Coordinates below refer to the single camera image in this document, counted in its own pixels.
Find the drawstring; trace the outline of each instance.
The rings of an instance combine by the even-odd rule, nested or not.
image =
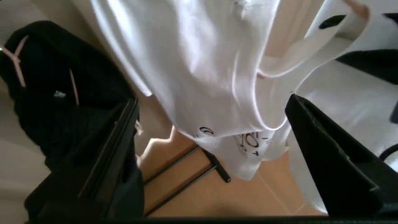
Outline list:
[[[3,47],[0,45],[0,51],[4,52],[14,63],[15,70],[17,72],[18,80],[19,83],[23,88],[26,87],[25,79],[22,74],[21,66],[19,66],[19,63],[21,60],[19,60],[18,56],[21,53],[22,48],[24,47],[24,44],[26,40],[29,38],[29,35],[25,36],[18,44],[17,49],[15,50],[15,53],[11,53],[7,48]],[[77,94],[77,88],[75,84],[75,78],[73,77],[72,70],[69,68],[69,74],[70,74],[70,79],[72,81],[72,86],[73,86],[73,93],[75,94],[75,99],[76,99],[76,105],[79,105],[79,98]]]

